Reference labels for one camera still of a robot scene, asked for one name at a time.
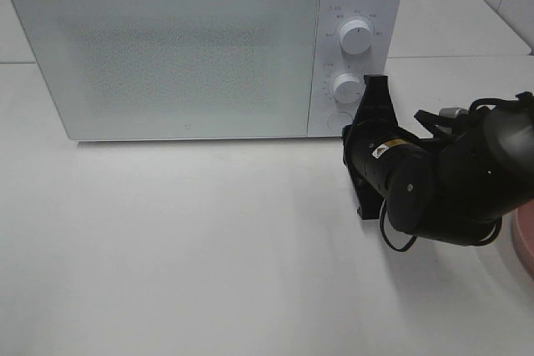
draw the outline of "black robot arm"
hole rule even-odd
[[[440,115],[419,111],[433,134],[421,139],[399,127],[387,77],[365,76],[365,83],[354,122],[343,130],[362,219],[383,224],[387,209],[393,228],[413,236],[409,245],[423,237],[481,246],[496,238],[504,214],[534,198],[531,93]]]

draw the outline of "white knob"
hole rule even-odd
[[[339,103],[354,103],[363,93],[364,86],[354,74],[341,74],[332,83],[331,92]]]
[[[373,41],[374,30],[363,18],[353,18],[344,23],[339,31],[341,47],[348,54],[360,54]]]

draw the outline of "warning label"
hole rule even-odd
[[[385,152],[387,152],[391,148],[394,148],[395,146],[403,145],[403,144],[408,144],[408,142],[405,141],[404,139],[391,139],[390,141],[384,142],[381,145],[379,145],[378,148],[376,148],[373,151],[373,156],[374,158],[380,158],[380,156],[382,156]]]

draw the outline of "black cable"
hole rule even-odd
[[[380,232],[382,233],[382,238],[384,239],[384,242],[387,244],[387,246],[389,246],[390,248],[392,248],[396,252],[405,252],[406,250],[408,250],[409,248],[411,248],[413,246],[413,244],[417,240],[417,237],[415,237],[415,236],[411,237],[410,240],[408,241],[408,243],[406,245],[404,245],[402,248],[396,248],[395,246],[393,246],[393,243],[390,242],[390,240],[387,238],[387,235],[385,234],[384,224],[385,224],[385,213],[386,213],[386,210],[387,210],[387,203],[384,200],[384,202],[382,204],[382,207],[380,208]]]
[[[469,114],[474,113],[480,106],[496,106],[506,110],[521,110],[534,107],[534,97],[530,92],[523,92],[516,95],[517,100],[505,100],[498,98],[477,99],[471,103]]]
[[[501,232],[501,228],[502,228],[502,219],[499,219],[499,221],[497,221],[495,225],[493,226],[493,231],[491,232],[490,236],[487,237],[486,239],[482,239],[481,241],[477,243],[473,243],[473,246],[485,246],[485,245],[492,243],[499,236],[499,233]]]
[[[422,125],[426,131],[434,135],[435,138],[455,138],[440,128],[452,128],[454,118],[438,116],[437,114],[428,113],[425,110],[419,110],[414,117],[419,124]]]

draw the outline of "timer knob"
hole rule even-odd
[[[331,92],[339,103],[354,103],[363,93],[364,86],[354,74],[341,74],[332,83]]]
[[[348,54],[360,54],[367,50],[373,40],[374,29],[362,17],[355,17],[340,27],[341,47]]]

